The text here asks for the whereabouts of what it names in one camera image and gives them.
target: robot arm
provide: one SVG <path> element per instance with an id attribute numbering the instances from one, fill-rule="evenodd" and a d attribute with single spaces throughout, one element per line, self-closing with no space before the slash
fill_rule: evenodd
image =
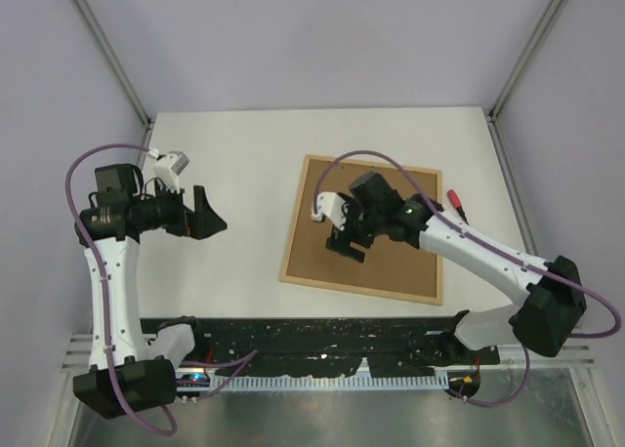
<path id="1" fill-rule="evenodd" d="M 461 226 L 460 232 L 454 231 L 430 211 L 420 195 L 403 200 L 378 173 L 358 178 L 350 192 L 353 196 L 327 191 L 317 196 L 312 219 L 322 222 L 327 218 L 333 224 L 327 249 L 362 263 L 364 252 L 352 243 L 366 249 L 376 236 L 385 234 L 456 262 L 511 300 L 511 305 L 462 316 L 454 336 L 468 349 L 521 343 L 553 357 L 586 310 L 583 294 L 526 269 L 532 264 L 579 283 L 577 268 L 570 260 L 558 257 L 548 263 L 499 244 L 433 202 L 444 217 Z M 511 264 L 488 247 L 467 240 L 464 234 L 468 232 L 488 246 L 518 257 L 524 265 Z"/>
<path id="2" fill-rule="evenodd" d="M 208 204 L 204 187 L 193 188 L 194 211 L 184 204 L 179 173 L 188 164 L 180 152 L 154 163 L 154 194 L 144 191 L 141 171 L 131 164 L 96 169 L 96 203 L 80 213 L 80 220 L 102 255 L 108 280 L 109 308 L 102 299 L 101 276 L 94 252 L 85 248 L 94 314 L 94 338 L 88 374 L 74 378 L 74 394 L 103 417 L 124 414 L 110 390 L 104 352 L 104 320 L 110 319 L 113 361 L 126 400 L 134 411 L 162 406 L 176 397 L 175 369 L 190 353 L 208 352 L 204 336 L 192 317 L 181 317 L 159 329 L 147 345 L 141 329 L 137 299 L 137 262 L 140 236 L 158 228 L 183 237 L 204 239 L 227 228 Z M 81 244 L 86 246 L 81 234 Z"/>

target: wooden frame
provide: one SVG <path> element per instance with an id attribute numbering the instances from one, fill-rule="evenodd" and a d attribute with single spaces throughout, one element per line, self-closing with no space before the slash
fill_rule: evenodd
<path id="1" fill-rule="evenodd" d="M 287 238 L 286 249 L 284 252 L 284 257 L 282 259 L 282 267 L 280 270 L 279 280 L 284 283 L 297 284 L 297 285 L 302 285 L 302 286 L 311 286 L 315 288 L 342 291 L 342 292 L 353 293 L 353 294 L 361 294 L 365 296 L 373 296 L 373 297 L 378 297 L 378 298 L 396 299 L 396 300 L 401 300 L 401 301 L 410 301 L 414 303 L 429 304 L 429 305 L 442 305 L 442 300 L 443 300 L 442 258 L 440 256 L 437 256 L 437 259 L 436 259 L 436 267 L 437 267 L 436 281 L 437 283 L 436 283 L 436 296 L 435 297 L 408 295 L 408 294 L 394 292 L 394 291 L 364 288 L 360 286 L 352 286 L 348 284 L 334 283 L 334 282 L 328 282 L 328 281 L 318 281 L 314 279 L 291 276 L 287 274 L 289 260 L 291 257 L 291 250 L 293 248 L 293 241 L 295 237 L 297 219 L 299 216 L 299 210 L 300 210 L 301 203 L 303 200 L 304 187 L 306 184 L 306 178 L 307 178 L 307 174 L 309 171 L 309 166 L 312 160 L 332 161 L 334 160 L 334 158 L 328 157 L 328 156 L 316 156 L 316 155 L 311 155 L 311 154 L 308 154 L 305 158 L 304 167 L 302 169 L 302 174 L 300 176 L 300 183 L 298 186 L 297 197 L 296 197 L 295 205 L 293 208 L 293 215 L 291 218 L 291 226 L 289 228 L 289 235 Z M 381 167 L 381 168 L 389 167 L 389 164 L 379 163 L 379 162 L 361 161 L 361 160 L 346 160 L 346 161 L 343 161 L 343 163 Z M 423 172 L 426 174 L 435 175 L 437 178 L 436 201 L 438 203 L 442 202 L 442 171 L 436 170 L 436 169 L 423 169 L 423 168 L 415 168 L 415 167 L 405 167 L 405 168 L 409 171 L 418 171 L 418 172 Z"/>

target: red marker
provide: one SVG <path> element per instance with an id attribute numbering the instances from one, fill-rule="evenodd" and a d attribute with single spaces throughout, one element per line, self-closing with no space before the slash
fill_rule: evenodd
<path id="1" fill-rule="evenodd" d="M 454 190 L 449 190 L 447 191 L 447 198 L 449 198 L 451 206 L 453 206 L 454 209 L 458 212 L 460 218 L 462 218 L 462 221 L 468 224 L 469 222 L 467 221 L 467 215 L 465 214 L 465 210 L 462 208 L 462 203 L 460 203 L 460 198 L 458 198 L 458 194 Z"/>

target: white wall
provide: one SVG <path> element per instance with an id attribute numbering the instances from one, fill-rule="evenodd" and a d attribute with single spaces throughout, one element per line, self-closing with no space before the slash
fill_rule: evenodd
<path id="1" fill-rule="evenodd" d="M 548 0 L 89 0 L 151 113 L 494 103 Z"/>
<path id="2" fill-rule="evenodd" d="M 625 311 L 625 6 L 570 0 L 503 114 L 540 248 L 568 255 L 585 284 Z M 591 305 L 589 330 L 611 325 Z M 597 342 L 625 413 L 625 334 Z"/>
<path id="3" fill-rule="evenodd" d="M 68 0 L 0 0 L 0 49 L 0 437 L 39 446 L 69 336 L 90 318 L 64 172 L 142 129 Z M 113 159 L 128 154 L 97 162 Z M 93 166 L 75 182 L 82 205 Z"/>

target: cork board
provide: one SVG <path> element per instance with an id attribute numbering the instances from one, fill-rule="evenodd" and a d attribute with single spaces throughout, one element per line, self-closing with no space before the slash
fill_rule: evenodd
<path id="1" fill-rule="evenodd" d="M 331 157 L 308 155 L 296 197 L 291 229 L 282 262 L 280 281 L 348 293 L 442 305 L 442 259 L 439 256 L 393 242 L 386 236 L 375 239 L 365 252 L 363 264 L 325 248 L 332 224 L 311 220 L 314 186 Z M 442 172 L 406 167 L 430 198 L 442 200 Z M 375 170 L 406 198 L 414 187 L 393 166 L 346 160 L 335 167 L 321 191 L 349 194 L 350 184 Z"/>

